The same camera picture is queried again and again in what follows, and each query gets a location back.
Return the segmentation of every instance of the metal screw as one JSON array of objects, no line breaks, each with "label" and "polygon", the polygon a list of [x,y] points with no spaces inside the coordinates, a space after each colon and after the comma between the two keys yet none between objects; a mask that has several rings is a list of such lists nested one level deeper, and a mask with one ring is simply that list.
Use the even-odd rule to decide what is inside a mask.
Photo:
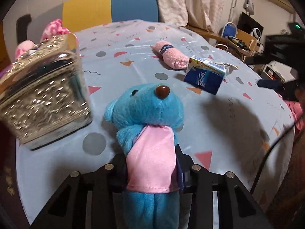
[{"label": "metal screw", "polygon": [[235,177],[235,174],[233,172],[231,172],[231,171],[228,171],[226,175],[227,175],[228,178]]},{"label": "metal screw", "polygon": [[79,175],[79,172],[77,170],[72,171],[70,174],[71,177],[78,177],[78,175]]},{"label": "metal screw", "polygon": [[106,165],[105,165],[105,169],[106,169],[106,170],[111,170],[111,169],[113,169],[113,164],[106,164]]},{"label": "metal screw", "polygon": [[200,167],[200,165],[198,165],[198,164],[194,164],[194,165],[192,166],[192,169],[198,171],[198,170],[201,169],[201,167]]}]

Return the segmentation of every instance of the pink plush toy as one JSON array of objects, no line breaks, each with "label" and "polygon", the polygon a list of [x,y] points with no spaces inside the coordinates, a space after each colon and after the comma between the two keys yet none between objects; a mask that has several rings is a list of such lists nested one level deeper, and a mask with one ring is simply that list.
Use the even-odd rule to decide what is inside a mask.
[{"label": "pink plush toy", "polygon": [[62,27],[61,24],[62,24],[61,19],[56,19],[54,21],[51,21],[45,27],[45,30],[42,33],[40,41],[43,41],[45,39],[49,39],[52,36],[56,36],[56,35],[59,35],[59,34],[70,33],[70,31],[67,28]]},{"label": "pink plush toy", "polygon": [[167,41],[157,42],[155,50],[162,55],[164,62],[173,69],[185,69],[188,65],[189,57]]},{"label": "pink plush toy", "polygon": [[26,40],[26,41],[20,43],[17,46],[16,51],[15,51],[15,59],[18,59],[22,54],[24,54],[25,52],[27,52],[34,46],[35,46],[34,42],[30,41],[30,40]]}]

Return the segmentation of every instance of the black monitor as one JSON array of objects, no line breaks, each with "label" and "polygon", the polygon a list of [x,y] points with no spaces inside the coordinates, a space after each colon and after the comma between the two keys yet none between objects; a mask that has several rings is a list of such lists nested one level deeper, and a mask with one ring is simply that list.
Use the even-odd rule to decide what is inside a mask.
[{"label": "black monitor", "polygon": [[237,28],[250,34],[255,27],[260,30],[261,34],[263,33],[264,27],[249,15],[242,12],[238,20]]}]

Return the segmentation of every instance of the tissue box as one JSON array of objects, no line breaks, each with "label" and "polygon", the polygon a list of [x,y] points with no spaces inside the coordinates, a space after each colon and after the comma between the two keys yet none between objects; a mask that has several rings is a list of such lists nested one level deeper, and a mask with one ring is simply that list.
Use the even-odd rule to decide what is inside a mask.
[{"label": "tissue box", "polygon": [[190,58],[184,81],[215,95],[226,75],[224,67],[197,56]]},{"label": "tissue box", "polygon": [[0,79],[0,119],[30,149],[92,121],[77,41],[71,33],[45,40]]}]

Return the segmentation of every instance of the bear ear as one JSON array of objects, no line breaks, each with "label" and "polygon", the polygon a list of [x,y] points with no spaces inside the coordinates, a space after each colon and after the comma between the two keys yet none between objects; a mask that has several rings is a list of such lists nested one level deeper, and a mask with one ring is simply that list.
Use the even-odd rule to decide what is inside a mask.
[{"label": "bear ear", "polygon": [[117,101],[117,99],[112,101],[106,107],[106,111],[105,111],[104,117],[105,117],[106,121],[108,121],[108,122],[113,122],[113,109],[114,109],[114,106],[116,104],[116,101]]}]

